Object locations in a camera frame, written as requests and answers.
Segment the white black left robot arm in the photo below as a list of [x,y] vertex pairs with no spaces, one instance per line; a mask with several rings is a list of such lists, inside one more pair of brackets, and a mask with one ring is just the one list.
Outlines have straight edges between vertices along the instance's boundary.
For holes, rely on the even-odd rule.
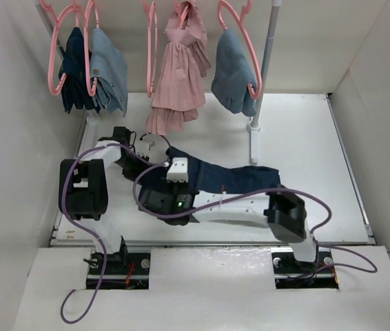
[[133,181],[150,162],[154,142],[140,138],[125,127],[115,127],[111,137],[100,138],[94,147],[77,159],[64,159],[59,171],[59,209],[67,220],[92,237],[95,244],[95,266],[103,262],[111,272],[124,272],[129,263],[124,238],[104,216],[109,194],[106,170],[111,165],[122,169],[122,175]]

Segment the dark blue denim trousers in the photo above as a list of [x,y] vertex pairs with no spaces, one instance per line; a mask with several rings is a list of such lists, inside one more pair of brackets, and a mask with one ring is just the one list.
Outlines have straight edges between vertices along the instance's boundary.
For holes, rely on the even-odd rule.
[[[224,168],[220,165],[198,159],[173,146],[166,150],[166,154],[171,159],[174,157],[187,158],[189,178],[187,186],[190,190],[245,194],[264,188],[275,188],[281,184],[279,170],[274,168],[253,165],[239,168]],[[148,168],[148,165],[139,161],[134,166],[133,178],[137,178],[142,171]],[[172,185],[166,182],[166,174],[167,170],[160,167],[143,175],[139,181],[139,185],[141,185],[139,197],[142,197],[146,190],[162,193],[171,192]]]

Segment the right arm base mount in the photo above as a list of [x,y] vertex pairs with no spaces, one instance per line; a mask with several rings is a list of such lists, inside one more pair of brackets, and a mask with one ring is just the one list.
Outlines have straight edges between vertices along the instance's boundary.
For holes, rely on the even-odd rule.
[[272,262],[277,290],[339,288],[328,250],[320,251],[313,263],[295,260],[293,252],[274,252]]

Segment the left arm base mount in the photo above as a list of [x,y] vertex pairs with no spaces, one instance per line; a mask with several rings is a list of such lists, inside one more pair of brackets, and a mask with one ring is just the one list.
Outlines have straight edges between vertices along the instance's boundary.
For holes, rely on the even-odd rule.
[[[118,261],[109,255],[101,290],[148,290],[150,280],[149,252],[128,252],[126,258]],[[94,290],[99,282],[103,267],[103,255],[92,253],[90,259],[84,259],[89,265],[85,280],[87,290]]]

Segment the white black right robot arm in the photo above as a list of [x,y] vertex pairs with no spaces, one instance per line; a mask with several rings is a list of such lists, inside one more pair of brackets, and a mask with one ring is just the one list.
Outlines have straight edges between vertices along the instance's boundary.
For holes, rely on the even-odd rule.
[[171,183],[163,192],[145,189],[138,200],[139,210],[169,225],[224,223],[269,229],[276,240],[290,246],[297,269],[307,272],[318,263],[305,202],[293,192],[212,193]]

